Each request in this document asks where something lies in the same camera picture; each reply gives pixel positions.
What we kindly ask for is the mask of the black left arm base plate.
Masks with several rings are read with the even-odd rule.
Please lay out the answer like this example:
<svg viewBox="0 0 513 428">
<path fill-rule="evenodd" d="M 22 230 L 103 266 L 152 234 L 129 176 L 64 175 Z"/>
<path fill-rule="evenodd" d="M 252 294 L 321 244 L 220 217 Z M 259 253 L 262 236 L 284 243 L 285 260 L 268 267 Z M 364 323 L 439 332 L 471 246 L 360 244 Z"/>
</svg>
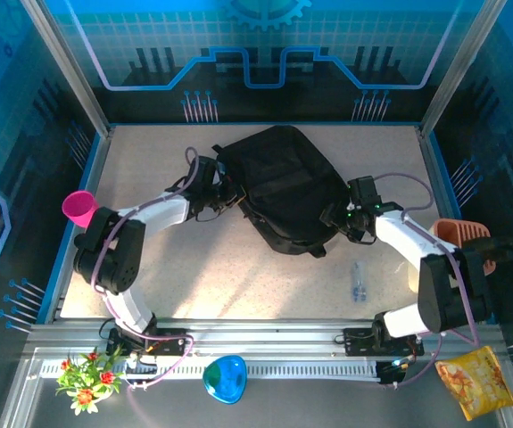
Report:
<svg viewBox="0 0 513 428">
<path fill-rule="evenodd" d="M 119 327 L 110 330 L 105 353 L 111 356 L 114 351 L 120 350 L 122 357 L 128 357 L 132 352 L 138 356 L 183 356 L 186 348 L 186 330 L 179 328 L 158 328 L 160 339 L 144 339 L 134 333 L 128 333 Z"/>
</svg>

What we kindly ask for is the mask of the black connector box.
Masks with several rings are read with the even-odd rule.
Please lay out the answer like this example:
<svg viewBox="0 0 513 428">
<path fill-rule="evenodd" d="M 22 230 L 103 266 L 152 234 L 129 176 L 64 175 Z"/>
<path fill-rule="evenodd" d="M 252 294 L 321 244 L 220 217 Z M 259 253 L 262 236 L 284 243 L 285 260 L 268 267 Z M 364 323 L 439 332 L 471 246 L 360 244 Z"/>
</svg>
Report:
<svg viewBox="0 0 513 428">
<path fill-rule="evenodd" d="M 406 359 L 377 362 L 376 376 L 382 385 L 401 383 L 405 379 L 409 367 L 410 362 Z"/>
</svg>

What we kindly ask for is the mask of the yellow snack bag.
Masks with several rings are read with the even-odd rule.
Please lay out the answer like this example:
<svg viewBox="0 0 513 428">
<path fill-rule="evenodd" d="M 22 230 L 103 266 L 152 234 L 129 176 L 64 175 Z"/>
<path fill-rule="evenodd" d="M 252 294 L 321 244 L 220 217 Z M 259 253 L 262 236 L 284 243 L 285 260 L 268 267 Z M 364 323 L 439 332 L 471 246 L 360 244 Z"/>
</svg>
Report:
<svg viewBox="0 0 513 428">
<path fill-rule="evenodd" d="M 513 393 L 490 346 L 434 363 L 439 378 L 459 403 L 467 421 L 513 407 Z"/>
</svg>

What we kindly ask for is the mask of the aluminium table side rail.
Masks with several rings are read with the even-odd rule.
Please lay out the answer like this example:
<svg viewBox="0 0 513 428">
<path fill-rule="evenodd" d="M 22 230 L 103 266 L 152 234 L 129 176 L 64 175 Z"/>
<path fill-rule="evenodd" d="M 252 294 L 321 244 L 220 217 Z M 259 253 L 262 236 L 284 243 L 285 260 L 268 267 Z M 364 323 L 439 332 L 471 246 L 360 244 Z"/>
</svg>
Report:
<svg viewBox="0 0 513 428">
<path fill-rule="evenodd" d="M 99 136 L 95 139 L 80 180 L 80 190 L 96 193 L 111 146 L 112 136 L 113 133 L 108 137 Z M 44 316 L 40 314 L 44 324 L 52 324 L 61 312 L 73 275 L 73 259 L 76 253 L 73 241 L 79 232 L 80 228 L 68 220 L 46 288 L 46 297 L 49 298 L 47 312 Z"/>
<path fill-rule="evenodd" d="M 458 219 L 448 171 L 434 135 L 418 140 L 439 218 Z M 481 257 L 469 250 L 448 250 L 432 244 L 436 255 L 420 261 L 418 312 L 427 329 L 441 332 L 467 325 L 488 312 L 486 283 Z"/>
</svg>

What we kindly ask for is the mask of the black object in holder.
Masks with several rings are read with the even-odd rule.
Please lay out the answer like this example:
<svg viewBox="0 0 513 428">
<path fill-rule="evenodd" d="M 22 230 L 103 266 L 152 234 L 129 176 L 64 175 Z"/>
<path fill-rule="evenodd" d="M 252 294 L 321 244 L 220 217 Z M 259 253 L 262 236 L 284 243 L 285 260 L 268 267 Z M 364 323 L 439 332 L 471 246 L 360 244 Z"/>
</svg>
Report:
<svg viewBox="0 0 513 428">
<path fill-rule="evenodd" d="M 513 237 L 478 237 L 465 241 L 462 249 L 479 254 L 483 262 L 510 262 L 513 260 Z"/>
</svg>

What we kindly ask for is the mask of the black backpack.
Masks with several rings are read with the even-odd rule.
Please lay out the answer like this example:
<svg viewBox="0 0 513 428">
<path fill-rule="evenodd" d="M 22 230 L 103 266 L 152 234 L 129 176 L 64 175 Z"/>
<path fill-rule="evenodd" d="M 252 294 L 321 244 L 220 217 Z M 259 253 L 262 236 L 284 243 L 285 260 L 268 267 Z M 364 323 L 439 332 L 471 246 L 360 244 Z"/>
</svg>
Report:
<svg viewBox="0 0 513 428">
<path fill-rule="evenodd" d="M 212 149 L 245 193 L 238 207 L 273 251 L 316 259 L 327 255 L 325 244 L 338 230 L 321 215 L 329 207 L 346 206 L 349 194 L 331 162 L 301 130 L 273 126 Z"/>
</svg>

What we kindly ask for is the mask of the cream holder orange insert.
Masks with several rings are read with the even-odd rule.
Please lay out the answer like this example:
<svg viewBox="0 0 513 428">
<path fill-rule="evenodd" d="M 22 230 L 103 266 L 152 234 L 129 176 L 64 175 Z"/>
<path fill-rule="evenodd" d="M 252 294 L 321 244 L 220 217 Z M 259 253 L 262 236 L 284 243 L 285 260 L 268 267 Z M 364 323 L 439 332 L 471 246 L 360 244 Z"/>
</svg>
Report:
<svg viewBox="0 0 513 428">
<path fill-rule="evenodd" d="M 462 244 L 481 237 L 491 237 L 487 226 L 473 221 L 458 220 L 452 218 L 437 219 L 432 228 L 431 235 L 435 235 L 448 243 L 462 247 Z M 484 262 L 484 275 L 489 276 L 494 272 L 496 263 L 490 260 Z M 418 293 L 419 273 L 412 264 L 408 265 L 408 284 L 415 294 Z"/>
</svg>

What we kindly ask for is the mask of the artificial flower plant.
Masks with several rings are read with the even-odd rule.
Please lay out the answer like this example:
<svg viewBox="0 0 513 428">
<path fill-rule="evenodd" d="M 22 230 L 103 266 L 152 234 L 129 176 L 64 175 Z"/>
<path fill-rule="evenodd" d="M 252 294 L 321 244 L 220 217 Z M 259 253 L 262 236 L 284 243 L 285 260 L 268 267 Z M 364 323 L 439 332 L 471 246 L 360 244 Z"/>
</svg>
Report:
<svg viewBox="0 0 513 428">
<path fill-rule="evenodd" d="M 97 404 L 120 392 L 120 373 L 113 370 L 121 356 L 121 347 L 111 355 L 94 349 L 79 358 L 67 357 L 60 366 L 56 394 L 65 393 L 75 416 L 98 412 Z"/>
</svg>

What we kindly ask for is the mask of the aluminium frame post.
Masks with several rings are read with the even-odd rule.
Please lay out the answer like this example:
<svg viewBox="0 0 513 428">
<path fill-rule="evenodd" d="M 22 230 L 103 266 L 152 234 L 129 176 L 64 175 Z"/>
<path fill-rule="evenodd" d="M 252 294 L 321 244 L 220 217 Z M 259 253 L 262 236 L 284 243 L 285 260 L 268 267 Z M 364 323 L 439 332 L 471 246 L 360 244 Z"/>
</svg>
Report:
<svg viewBox="0 0 513 428">
<path fill-rule="evenodd" d="M 46 3 L 44 0 L 20 0 L 20 2 L 94 126 L 96 133 L 101 138 L 107 138 L 111 131 L 110 123 Z"/>
<path fill-rule="evenodd" d="M 419 134 L 428 138 L 498 20 L 508 0 L 484 0 L 424 115 Z"/>
</svg>

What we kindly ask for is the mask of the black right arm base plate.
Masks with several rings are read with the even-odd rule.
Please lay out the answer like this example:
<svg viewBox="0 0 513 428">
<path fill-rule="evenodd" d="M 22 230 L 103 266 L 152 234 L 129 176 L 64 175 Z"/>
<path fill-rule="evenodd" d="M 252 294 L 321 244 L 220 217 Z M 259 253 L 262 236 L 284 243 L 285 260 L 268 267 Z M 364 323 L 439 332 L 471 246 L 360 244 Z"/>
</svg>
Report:
<svg viewBox="0 0 513 428">
<path fill-rule="evenodd" d="M 378 339 L 369 328 L 343 329 L 343 345 L 347 357 L 417 357 L 425 354 L 424 345 L 416 335 Z"/>
</svg>

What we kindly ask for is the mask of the aluminium front rail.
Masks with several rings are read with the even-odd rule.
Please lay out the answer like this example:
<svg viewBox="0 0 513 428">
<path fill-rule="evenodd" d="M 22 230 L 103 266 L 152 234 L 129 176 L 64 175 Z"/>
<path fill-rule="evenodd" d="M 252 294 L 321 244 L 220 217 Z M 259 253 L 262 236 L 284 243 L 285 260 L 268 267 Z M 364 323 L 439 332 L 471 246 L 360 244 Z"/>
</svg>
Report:
<svg viewBox="0 0 513 428">
<path fill-rule="evenodd" d="M 244 353 L 251 356 L 313 356 L 344 354 L 343 333 L 372 333 L 366 320 L 193 320 L 163 319 L 162 330 L 179 329 L 194 338 L 194 352 L 201 355 Z M 48 325 L 33 325 L 27 338 L 31 348 L 64 351 L 103 347 L 113 323 L 102 319 L 61 319 Z"/>
</svg>

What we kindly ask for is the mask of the blue green triangular bowl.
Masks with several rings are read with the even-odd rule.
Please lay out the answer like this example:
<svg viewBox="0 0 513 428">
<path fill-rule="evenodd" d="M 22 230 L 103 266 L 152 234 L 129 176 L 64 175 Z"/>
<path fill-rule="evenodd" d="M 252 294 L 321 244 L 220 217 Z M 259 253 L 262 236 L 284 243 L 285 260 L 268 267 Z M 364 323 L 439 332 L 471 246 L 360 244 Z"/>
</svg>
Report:
<svg viewBox="0 0 513 428">
<path fill-rule="evenodd" d="M 203 371 L 203 385 L 207 393 L 227 405 L 236 404 L 243 397 L 247 380 L 247 365 L 237 355 L 217 358 Z"/>
</svg>

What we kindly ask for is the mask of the tall pink cup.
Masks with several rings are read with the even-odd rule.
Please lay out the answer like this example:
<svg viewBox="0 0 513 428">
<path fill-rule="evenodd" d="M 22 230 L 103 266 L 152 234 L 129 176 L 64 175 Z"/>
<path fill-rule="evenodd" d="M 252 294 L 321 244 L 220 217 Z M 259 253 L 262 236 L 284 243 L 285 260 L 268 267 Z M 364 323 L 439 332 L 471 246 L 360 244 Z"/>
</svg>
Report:
<svg viewBox="0 0 513 428">
<path fill-rule="evenodd" d="M 88 228 L 99 208 L 95 197 L 86 190 L 69 194 L 62 202 L 62 213 L 76 226 Z"/>
</svg>

